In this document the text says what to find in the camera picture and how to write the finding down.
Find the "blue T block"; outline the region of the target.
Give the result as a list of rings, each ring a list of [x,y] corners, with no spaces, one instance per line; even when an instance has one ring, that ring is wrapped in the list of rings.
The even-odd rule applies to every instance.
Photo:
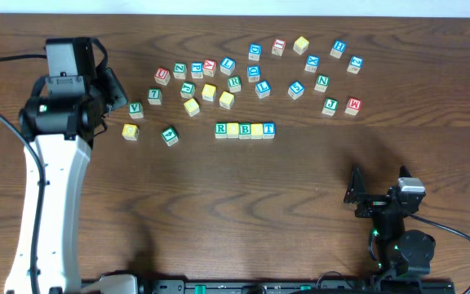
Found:
[[[276,125],[274,122],[263,123],[263,138],[273,139],[276,134]]]

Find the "yellow C block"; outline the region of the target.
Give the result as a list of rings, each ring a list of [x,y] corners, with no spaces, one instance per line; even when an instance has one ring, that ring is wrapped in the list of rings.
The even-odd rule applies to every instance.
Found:
[[[200,112],[200,105],[194,98],[184,102],[184,108],[190,117],[193,117]]]

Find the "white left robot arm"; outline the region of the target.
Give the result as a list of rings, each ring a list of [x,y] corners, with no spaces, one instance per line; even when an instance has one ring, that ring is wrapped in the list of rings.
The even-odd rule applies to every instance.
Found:
[[[133,274],[83,282],[78,265],[82,185],[106,114],[128,99],[107,61],[96,63],[96,38],[51,38],[49,73],[19,112],[27,168],[24,209],[6,293],[137,293]]]

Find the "green B block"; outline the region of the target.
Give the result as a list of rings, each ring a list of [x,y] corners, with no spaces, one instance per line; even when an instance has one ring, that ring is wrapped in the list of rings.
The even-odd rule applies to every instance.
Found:
[[[251,124],[248,122],[239,124],[239,135],[238,138],[241,140],[247,140],[251,138]]]

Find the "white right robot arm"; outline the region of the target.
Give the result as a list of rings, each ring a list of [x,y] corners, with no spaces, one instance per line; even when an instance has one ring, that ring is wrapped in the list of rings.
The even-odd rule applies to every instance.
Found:
[[[370,278],[370,287],[381,291],[389,282],[420,283],[430,273],[434,257],[434,237],[420,230],[407,230],[404,219],[419,210],[426,196],[422,181],[406,167],[399,169],[397,183],[385,194],[370,194],[357,164],[344,196],[345,203],[357,206],[356,218],[370,218],[369,252],[379,262],[379,272]]]

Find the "yellow O block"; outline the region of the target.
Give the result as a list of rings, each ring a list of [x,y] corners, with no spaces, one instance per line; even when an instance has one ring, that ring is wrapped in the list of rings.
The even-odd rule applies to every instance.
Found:
[[[239,138],[239,123],[238,122],[228,122],[226,124],[226,128],[227,128],[227,137],[229,139]]]

